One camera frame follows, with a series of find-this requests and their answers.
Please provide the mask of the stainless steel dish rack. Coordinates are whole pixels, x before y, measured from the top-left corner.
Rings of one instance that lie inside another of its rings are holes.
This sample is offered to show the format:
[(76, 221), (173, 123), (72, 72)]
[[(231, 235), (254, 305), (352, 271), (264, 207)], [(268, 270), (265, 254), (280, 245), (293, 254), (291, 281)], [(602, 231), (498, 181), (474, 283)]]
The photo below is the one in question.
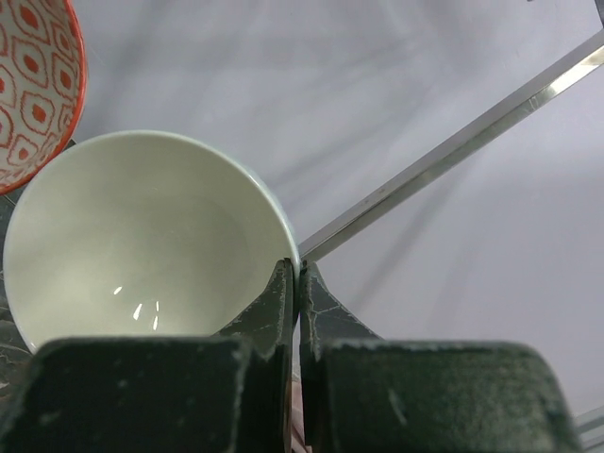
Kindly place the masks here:
[(523, 344), (603, 447), (603, 36), (596, 33), (302, 243), (389, 341)]

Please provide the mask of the plain white bowl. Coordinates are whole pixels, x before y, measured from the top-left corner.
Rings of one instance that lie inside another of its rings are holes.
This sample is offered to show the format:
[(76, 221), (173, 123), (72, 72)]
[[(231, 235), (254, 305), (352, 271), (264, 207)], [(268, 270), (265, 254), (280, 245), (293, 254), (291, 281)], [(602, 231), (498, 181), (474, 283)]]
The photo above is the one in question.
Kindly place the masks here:
[(25, 187), (3, 250), (8, 305), (36, 352), (74, 337), (206, 336), (300, 264), (291, 224), (236, 160), (174, 133), (113, 132)]

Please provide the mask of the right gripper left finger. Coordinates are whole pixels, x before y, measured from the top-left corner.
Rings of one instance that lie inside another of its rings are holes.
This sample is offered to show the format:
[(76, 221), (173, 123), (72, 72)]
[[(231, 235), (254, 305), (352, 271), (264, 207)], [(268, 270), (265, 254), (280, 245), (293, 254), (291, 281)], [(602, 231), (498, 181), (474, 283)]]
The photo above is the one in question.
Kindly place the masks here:
[(210, 336), (43, 346), (1, 419), (5, 452), (287, 452), (294, 268)]

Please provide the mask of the red patterned bowl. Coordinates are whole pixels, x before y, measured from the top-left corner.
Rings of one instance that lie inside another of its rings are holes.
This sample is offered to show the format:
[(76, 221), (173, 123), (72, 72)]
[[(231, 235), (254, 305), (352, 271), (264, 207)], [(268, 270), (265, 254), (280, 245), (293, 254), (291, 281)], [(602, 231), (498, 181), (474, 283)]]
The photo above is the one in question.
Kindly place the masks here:
[(87, 82), (72, 2), (1, 2), (1, 194), (24, 186), (67, 147)]

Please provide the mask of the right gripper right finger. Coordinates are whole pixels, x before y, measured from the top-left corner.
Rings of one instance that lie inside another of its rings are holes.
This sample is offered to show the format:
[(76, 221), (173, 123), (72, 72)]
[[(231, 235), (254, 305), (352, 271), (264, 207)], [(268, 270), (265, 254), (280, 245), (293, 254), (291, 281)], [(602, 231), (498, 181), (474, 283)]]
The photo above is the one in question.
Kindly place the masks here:
[(304, 432), (314, 451), (581, 451), (559, 382), (534, 349), (382, 339), (313, 264), (299, 300)]

